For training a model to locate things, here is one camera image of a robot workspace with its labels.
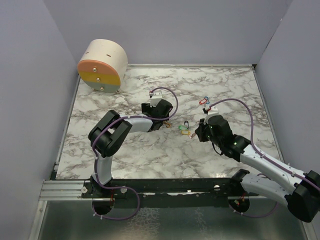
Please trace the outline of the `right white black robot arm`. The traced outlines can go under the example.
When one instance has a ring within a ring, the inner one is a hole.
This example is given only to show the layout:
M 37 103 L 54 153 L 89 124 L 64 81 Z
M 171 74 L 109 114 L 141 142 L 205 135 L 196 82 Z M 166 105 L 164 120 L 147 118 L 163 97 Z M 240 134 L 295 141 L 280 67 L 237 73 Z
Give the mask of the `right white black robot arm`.
M 272 199 L 297 219 L 310 223 L 320 211 L 320 175 L 291 167 L 263 152 L 247 138 L 234 134 L 226 119 L 210 114 L 199 121 L 195 130 L 200 142 L 212 143 L 220 154 L 246 164 L 265 175 L 255 176 L 240 170 L 233 176 L 229 189 L 240 196 L 244 192 Z

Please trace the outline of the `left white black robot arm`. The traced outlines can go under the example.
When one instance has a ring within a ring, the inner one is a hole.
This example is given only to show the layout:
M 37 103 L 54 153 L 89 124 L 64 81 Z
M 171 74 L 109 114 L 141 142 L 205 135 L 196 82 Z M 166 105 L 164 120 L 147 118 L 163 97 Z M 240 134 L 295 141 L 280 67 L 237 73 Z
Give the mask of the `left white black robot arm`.
M 108 111 L 90 131 L 88 139 L 94 152 L 94 171 L 91 175 L 93 191 L 97 196 L 106 197 L 115 186 L 112 180 L 112 160 L 130 133 L 157 131 L 169 119 L 173 105 L 161 99 L 157 104 L 142 103 L 142 114 L 121 116 L 114 110 Z

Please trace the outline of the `yellow tag key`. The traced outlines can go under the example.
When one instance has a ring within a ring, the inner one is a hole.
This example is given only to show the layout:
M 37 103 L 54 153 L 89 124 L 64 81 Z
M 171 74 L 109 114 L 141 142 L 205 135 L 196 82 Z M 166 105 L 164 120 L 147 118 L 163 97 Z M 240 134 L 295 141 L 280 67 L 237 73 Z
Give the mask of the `yellow tag key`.
M 180 133 L 182 135 L 186 135 L 186 136 L 190 136 L 191 135 L 191 132 L 189 130 L 181 130 Z

